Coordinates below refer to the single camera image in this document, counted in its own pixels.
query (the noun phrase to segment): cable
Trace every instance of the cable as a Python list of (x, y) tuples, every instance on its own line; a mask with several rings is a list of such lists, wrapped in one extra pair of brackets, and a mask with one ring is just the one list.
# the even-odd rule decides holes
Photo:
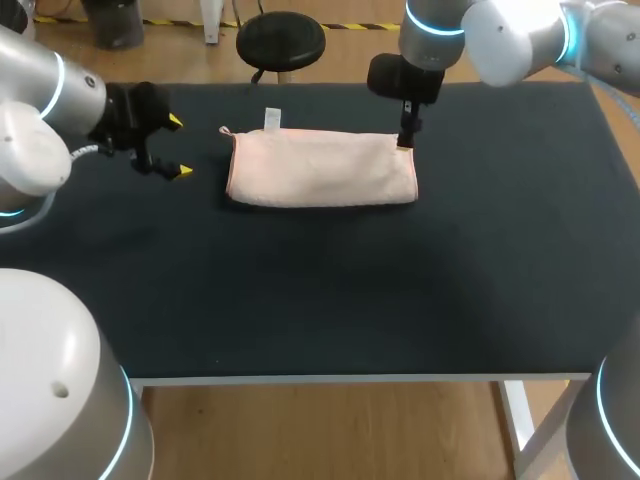
[(105, 153), (104, 149), (99, 145), (87, 145), (71, 152), (71, 162), (75, 162), (80, 157), (84, 157), (90, 153)]
[(238, 5), (236, 5), (236, 0), (231, 0), (231, 6), (233, 7), (233, 15), (236, 17), (238, 28), (240, 28), (240, 14), (238, 13)]
[(562, 67), (559, 67), (559, 69), (571, 75), (574, 75), (578, 78), (582, 78), (582, 80), (584, 80), (587, 83), (591, 83), (593, 85), (596, 85), (597, 87), (600, 87), (600, 89), (604, 93), (609, 95), (609, 97), (618, 104), (618, 106), (622, 109), (622, 111), (624, 111), (624, 113), (627, 114), (627, 116), (633, 123), (634, 127), (636, 127), (636, 130), (640, 132), (640, 115), (638, 115), (638, 112), (636, 112), (635, 108), (633, 108), (633, 106), (629, 102), (627, 102), (622, 97), (622, 95), (618, 93), (618, 91), (615, 88), (613, 88), (608, 83), (598, 80), (597, 78), (592, 77), (588, 73), (577, 69), (576, 67), (564, 65)]
[[(75, 162), (77, 159), (79, 159), (80, 157), (83, 157), (85, 155), (88, 155), (90, 153), (104, 153), (106, 152), (106, 149), (104, 149), (103, 147), (99, 146), (99, 145), (86, 145), (82, 148), (79, 148), (77, 150), (74, 150), (71, 153), (71, 162)], [(0, 228), (0, 236), (1, 235), (8, 235), (10, 233), (15, 233), (15, 232), (19, 232), (20, 230), (24, 230), (25, 228), (29, 228), (32, 227), (33, 225), (39, 223), (42, 219), (44, 219), (48, 214), (49, 211), (51, 210), (51, 207), (53, 206), (53, 201), (56, 198), (56, 192), (52, 192), (49, 195), (47, 195), (47, 197), (44, 200), (44, 203), (42, 204), (42, 207), (40, 208), (40, 211), (38, 213), (36, 213), (33, 217), (28, 218), (27, 220), (25, 220), (22, 223), (18, 223), (16, 225), (9, 225), (8, 227), (2, 227)]]

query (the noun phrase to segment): table leg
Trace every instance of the table leg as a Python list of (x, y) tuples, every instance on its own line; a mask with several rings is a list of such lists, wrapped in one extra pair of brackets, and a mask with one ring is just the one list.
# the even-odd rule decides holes
[(223, 7), (224, 0), (200, 0), (202, 22), (204, 23), (204, 41), (207, 45), (218, 43)]
[(514, 457), (518, 455), (529, 439), (533, 436), (535, 427), (529, 410), (527, 392), (524, 389), (524, 382), (521, 380), (508, 380), (498, 382), (502, 405), (504, 406), (511, 447)]
[(565, 389), (521, 451), (515, 452), (516, 480), (535, 480), (566, 451), (566, 421), (584, 382), (573, 381)]

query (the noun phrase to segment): yellow black tape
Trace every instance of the yellow black tape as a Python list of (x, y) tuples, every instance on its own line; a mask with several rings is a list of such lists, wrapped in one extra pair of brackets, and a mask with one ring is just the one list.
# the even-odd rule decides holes
[[(87, 23), (86, 18), (54, 18), (35, 17), (36, 23)], [(201, 22), (187, 22), (183, 20), (149, 20), (142, 21), (145, 25), (173, 25), (178, 27), (202, 27)], [(395, 32), (400, 30), (399, 23), (322, 23), (324, 30), (386, 30)], [(220, 22), (221, 28), (238, 28), (236, 22)]]

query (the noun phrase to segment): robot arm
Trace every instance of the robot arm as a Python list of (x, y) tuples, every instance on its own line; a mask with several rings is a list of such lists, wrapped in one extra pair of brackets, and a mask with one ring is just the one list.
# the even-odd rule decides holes
[(182, 126), (163, 90), (102, 79), (58, 53), (0, 27), (0, 212), (20, 211), (55, 192), (72, 159), (58, 131), (85, 135), (107, 152), (132, 150), (143, 174), (173, 179), (191, 170), (149, 154), (147, 138)]
[(367, 84), (403, 101), (398, 145), (412, 147), (419, 106), (436, 101), (465, 46), (491, 86), (555, 66), (640, 96), (638, 42), (640, 7), (619, 0), (407, 0), (401, 55), (374, 58)]

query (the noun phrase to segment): wooden floor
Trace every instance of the wooden floor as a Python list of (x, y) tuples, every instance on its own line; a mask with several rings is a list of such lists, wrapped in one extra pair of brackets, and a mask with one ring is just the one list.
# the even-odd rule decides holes
[[(40, 0), (42, 14), (66, 0)], [(238, 0), (243, 18), (254, 0)], [(325, 23), (392, 23), (403, 0), (264, 0)], [(198, 0), (143, 0), (145, 18), (201, 21)], [(84, 17), (78, 2), (67, 16)], [(232, 20), (230, 8), (224, 18)], [(362, 82), (369, 60), (397, 51), (397, 32), (328, 31), (327, 50), (296, 82)], [(98, 51), (86, 25), (41, 25), (40, 41), (109, 81), (247, 82), (254, 73), (235, 53), (233, 29), (203, 45), (201, 29), (147, 27), (145, 45)], [(568, 81), (546, 70), (536, 80)], [(275, 82), (266, 75), (264, 82)], [(463, 58), (447, 82), (477, 81)], [(636, 179), (640, 149), (633, 126), (596, 91)], [(636, 107), (640, 103), (633, 99)], [(527, 382), (539, 423), (564, 382)], [(493, 387), (486, 383), (217, 387), (158, 389), (146, 398), (157, 446), (155, 480), (503, 480), (512, 478)], [(563, 480), (560, 461), (547, 480)]]

